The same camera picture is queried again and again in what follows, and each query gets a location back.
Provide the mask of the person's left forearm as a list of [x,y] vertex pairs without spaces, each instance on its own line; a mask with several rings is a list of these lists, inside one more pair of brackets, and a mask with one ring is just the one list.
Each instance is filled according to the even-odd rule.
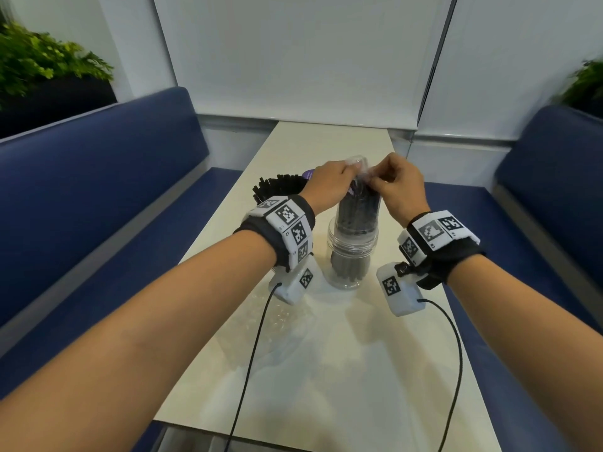
[[242,230],[153,281],[0,401],[0,452],[130,452],[276,260]]

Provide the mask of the black window frame strip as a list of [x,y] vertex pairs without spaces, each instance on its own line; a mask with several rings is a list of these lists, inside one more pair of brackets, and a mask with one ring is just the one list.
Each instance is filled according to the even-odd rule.
[[420,126],[421,116],[424,112],[429,90],[431,89],[434,75],[440,61],[441,52],[445,45],[448,30],[454,16],[458,0],[440,0],[438,11],[432,25],[429,44],[426,50],[426,56],[421,71],[425,74],[421,78],[421,98],[417,111],[417,127]]

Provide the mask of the loose black straws bunch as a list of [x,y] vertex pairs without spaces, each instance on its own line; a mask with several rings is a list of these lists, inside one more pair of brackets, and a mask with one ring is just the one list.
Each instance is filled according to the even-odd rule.
[[253,198],[256,204],[261,204],[273,196],[297,195],[305,188],[309,180],[302,175],[277,175],[275,178],[260,178],[258,185],[253,187]]

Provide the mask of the person's right hand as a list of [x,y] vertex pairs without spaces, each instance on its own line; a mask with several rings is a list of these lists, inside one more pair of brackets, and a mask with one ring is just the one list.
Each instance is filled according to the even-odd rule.
[[402,177],[390,186],[387,193],[379,193],[390,215],[403,227],[420,215],[431,211],[425,191],[425,182],[419,169],[402,157]]

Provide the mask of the clear plastic jar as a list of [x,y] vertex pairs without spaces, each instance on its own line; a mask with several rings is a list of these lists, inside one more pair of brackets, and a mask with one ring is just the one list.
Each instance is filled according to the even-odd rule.
[[379,237],[378,219],[348,226],[333,218],[328,227],[326,267],[328,283],[341,290],[358,288],[366,277]]

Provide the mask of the white roller blind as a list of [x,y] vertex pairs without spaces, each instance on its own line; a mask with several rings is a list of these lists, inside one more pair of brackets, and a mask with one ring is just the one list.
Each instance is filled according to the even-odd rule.
[[458,0],[413,139],[511,146],[601,56],[603,0]]
[[452,0],[154,0],[198,114],[416,130]]

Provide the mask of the person's right forearm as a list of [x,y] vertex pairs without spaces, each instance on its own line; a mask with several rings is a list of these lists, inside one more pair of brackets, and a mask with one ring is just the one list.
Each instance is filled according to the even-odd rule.
[[603,336],[482,255],[457,264],[447,285],[573,447],[603,452]]

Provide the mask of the black planter box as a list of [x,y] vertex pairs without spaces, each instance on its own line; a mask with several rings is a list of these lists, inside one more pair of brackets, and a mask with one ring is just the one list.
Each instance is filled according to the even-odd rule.
[[90,76],[39,81],[25,96],[0,93],[0,139],[116,103],[111,84]]

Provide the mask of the clear-wrapped black straw bundle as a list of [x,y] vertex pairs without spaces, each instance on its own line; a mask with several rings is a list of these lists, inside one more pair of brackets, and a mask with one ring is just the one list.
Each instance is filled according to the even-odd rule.
[[346,160],[348,163],[357,161],[362,165],[361,173],[351,182],[347,194],[337,206],[335,215],[340,223],[350,227],[378,219],[381,203],[380,195],[368,185],[367,159],[358,155]]

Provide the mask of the blue upholstered bench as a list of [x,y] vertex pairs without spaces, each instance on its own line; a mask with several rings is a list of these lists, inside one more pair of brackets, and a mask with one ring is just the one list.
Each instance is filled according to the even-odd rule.
[[[539,110],[483,187],[426,183],[481,238],[487,256],[603,335],[603,119]],[[502,452],[570,452],[444,287]]]
[[183,88],[0,143],[0,400],[178,264],[242,172]]

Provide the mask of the green leafy plant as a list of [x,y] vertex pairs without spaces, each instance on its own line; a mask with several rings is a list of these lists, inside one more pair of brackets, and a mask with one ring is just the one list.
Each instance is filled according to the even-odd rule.
[[0,25],[0,111],[9,98],[27,96],[40,83],[58,78],[112,82],[114,67],[72,41],[32,32],[15,22]]
[[603,56],[584,61],[555,102],[603,118]]

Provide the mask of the black wristband with marker tiles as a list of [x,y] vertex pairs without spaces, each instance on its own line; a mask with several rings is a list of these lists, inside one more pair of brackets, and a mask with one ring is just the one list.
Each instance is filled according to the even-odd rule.
[[235,233],[263,237],[276,254],[275,267],[291,272],[313,251],[315,214],[299,195],[271,196],[246,213]]
[[419,288],[447,284],[452,271],[473,256],[485,256],[480,239],[447,210],[417,215],[397,238],[399,250],[418,277]]

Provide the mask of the person's left hand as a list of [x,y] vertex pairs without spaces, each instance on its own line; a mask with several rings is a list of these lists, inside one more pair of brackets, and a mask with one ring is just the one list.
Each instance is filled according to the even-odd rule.
[[312,208],[316,216],[337,205],[350,188],[350,184],[337,183],[337,162],[328,161],[317,167],[312,178],[299,194]]

